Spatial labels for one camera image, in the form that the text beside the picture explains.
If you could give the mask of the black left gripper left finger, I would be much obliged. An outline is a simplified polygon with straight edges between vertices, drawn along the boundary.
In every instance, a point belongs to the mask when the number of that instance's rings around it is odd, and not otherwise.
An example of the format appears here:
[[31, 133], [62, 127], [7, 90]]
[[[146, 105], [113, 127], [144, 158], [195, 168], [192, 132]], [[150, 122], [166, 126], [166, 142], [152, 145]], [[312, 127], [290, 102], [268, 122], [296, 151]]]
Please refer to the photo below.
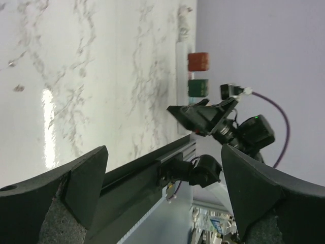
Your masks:
[[107, 159], [107, 148], [100, 146], [1, 188], [1, 243], [85, 243]]

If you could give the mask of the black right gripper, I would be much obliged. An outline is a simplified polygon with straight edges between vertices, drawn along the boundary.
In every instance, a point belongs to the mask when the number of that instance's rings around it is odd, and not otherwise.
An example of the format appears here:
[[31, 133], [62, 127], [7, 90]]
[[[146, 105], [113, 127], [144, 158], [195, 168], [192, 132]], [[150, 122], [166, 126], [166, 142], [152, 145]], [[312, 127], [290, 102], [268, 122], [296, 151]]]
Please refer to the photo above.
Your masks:
[[237, 106], [238, 100], [228, 98], [214, 105], [208, 105], [208, 102], [208, 99], [203, 99], [196, 104], [169, 106], [167, 111], [186, 130], [203, 137], [217, 133], [225, 135], [232, 131], [234, 126], [228, 116]]

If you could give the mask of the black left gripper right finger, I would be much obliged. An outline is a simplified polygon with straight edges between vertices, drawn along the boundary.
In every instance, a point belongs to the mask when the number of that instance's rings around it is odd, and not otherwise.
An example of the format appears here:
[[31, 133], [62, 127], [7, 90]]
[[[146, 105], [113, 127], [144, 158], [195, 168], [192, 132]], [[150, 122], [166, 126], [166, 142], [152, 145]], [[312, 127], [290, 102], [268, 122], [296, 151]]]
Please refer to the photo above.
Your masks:
[[324, 243], [324, 187], [224, 145], [223, 172], [243, 243]]

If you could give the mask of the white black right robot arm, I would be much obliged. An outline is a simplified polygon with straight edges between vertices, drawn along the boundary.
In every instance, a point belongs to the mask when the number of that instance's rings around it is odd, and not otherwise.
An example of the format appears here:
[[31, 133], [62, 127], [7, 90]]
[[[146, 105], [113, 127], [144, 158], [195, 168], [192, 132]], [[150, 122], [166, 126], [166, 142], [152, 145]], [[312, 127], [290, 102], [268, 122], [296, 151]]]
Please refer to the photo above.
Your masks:
[[167, 111], [186, 130], [206, 137], [211, 136], [221, 145], [229, 144], [246, 155], [263, 162], [260, 150], [275, 141], [274, 131], [263, 115], [257, 115], [234, 126], [228, 116], [235, 111], [238, 101], [228, 98], [219, 104], [209, 100], [184, 106], [169, 106]]

